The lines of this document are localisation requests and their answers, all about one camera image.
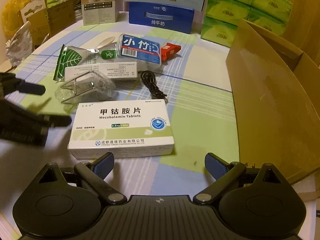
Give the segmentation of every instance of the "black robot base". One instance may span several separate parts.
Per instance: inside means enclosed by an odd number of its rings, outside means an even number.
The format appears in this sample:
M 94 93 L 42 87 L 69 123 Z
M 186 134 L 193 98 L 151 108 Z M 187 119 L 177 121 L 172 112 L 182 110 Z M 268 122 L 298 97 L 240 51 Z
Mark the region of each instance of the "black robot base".
M 188 195 L 127 200 L 104 181 L 113 166 L 112 153 L 74 168 L 48 163 L 13 207 L 21 239 L 300 239 L 305 205 L 270 163 L 247 168 L 208 153 L 205 167 L 217 180 L 192 200 Z

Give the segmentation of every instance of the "mecobalamin tablets box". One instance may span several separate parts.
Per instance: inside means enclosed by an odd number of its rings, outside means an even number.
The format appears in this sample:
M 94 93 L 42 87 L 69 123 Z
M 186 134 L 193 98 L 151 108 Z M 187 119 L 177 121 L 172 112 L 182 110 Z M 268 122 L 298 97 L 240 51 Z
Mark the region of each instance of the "mecobalamin tablets box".
M 77 159 L 168 155 L 174 146 L 165 101 L 80 103 L 68 145 Z

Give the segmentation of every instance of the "green leaf packet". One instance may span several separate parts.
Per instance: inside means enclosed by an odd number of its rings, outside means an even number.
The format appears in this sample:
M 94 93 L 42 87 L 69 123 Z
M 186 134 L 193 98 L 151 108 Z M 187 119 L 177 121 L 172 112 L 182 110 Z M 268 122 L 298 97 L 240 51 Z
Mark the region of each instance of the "green leaf packet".
M 64 81 L 65 68 L 78 65 L 103 64 L 106 60 L 114 59 L 116 50 L 82 49 L 63 44 L 57 61 L 53 80 Z

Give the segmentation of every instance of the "red snack package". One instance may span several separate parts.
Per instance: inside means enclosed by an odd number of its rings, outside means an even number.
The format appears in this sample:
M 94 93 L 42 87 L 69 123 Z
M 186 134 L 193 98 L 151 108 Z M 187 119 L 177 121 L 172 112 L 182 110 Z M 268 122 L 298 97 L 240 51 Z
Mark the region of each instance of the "red snack package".
M 181 46 L 167 43 L 167 45 L 161 48 L 161 60 L 165 61 L 173 57 L 173 55 L 177 54 L 180 50 Z

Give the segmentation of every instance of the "charging cable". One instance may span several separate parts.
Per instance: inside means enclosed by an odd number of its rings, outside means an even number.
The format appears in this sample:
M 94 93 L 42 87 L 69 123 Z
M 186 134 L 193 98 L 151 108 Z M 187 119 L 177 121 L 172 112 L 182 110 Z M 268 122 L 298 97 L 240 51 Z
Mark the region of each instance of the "charging cable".
M 141 80 L 143 84 L 149 89 L 151 95 L 153 95 L 157 99 L 165 99 L 167 95 L 163 93 L 156 85 L 156 75 L 153 72 L 149 70 L 143 71 L 141 73 Z

